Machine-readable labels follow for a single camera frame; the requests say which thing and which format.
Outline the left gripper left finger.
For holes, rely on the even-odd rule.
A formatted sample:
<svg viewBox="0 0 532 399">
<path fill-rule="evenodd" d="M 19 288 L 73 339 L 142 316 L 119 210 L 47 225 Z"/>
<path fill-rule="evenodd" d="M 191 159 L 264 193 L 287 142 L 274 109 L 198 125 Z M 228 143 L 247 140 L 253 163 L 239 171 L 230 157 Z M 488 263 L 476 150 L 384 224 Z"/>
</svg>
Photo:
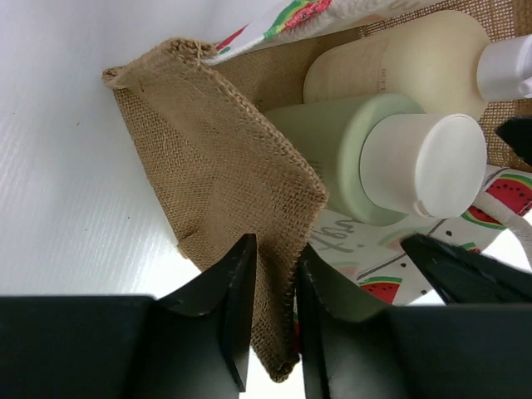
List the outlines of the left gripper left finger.
<svg viewBox="0 0 532 399">
<path fill-rule="evenodd" d="M 246 234 L 163 298 L 2 298 L 2 397 L 238 397 L 248 375 L 256 265 L 256 238 Z"/>
</svg>

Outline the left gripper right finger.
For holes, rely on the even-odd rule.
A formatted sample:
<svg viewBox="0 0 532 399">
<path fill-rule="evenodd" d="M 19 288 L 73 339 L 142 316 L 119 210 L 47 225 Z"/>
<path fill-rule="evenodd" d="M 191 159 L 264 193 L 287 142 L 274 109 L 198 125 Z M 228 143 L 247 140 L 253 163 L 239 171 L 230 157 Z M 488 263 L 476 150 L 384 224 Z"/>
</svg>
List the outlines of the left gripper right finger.
<svg viewBox="0 0 532 399">
<path fill-rule="evenodd" d="M 297 287 L 309 398 L 528 398 L 526 304 L 393 307 L 324 263 Z"/>
</svg>

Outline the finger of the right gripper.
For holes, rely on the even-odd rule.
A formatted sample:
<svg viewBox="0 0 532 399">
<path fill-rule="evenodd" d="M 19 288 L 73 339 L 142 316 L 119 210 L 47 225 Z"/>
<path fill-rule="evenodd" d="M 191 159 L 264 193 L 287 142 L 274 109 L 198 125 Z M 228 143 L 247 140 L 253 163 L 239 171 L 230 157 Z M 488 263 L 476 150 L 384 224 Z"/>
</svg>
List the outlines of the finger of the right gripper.
<svg viewBox="0 0 532 399">
<path fill-rule="evenodd" d="M 531 160 L 531 128 L 530 116 L 516 116 L 495 129 L 495 133 L 522 160 Z"/>
<path fill-rule="evenodd" d="M 531 302 L 531 274 L 497 259 L 423 234 L 401 247 L 446 304 Z"/>
</svg>

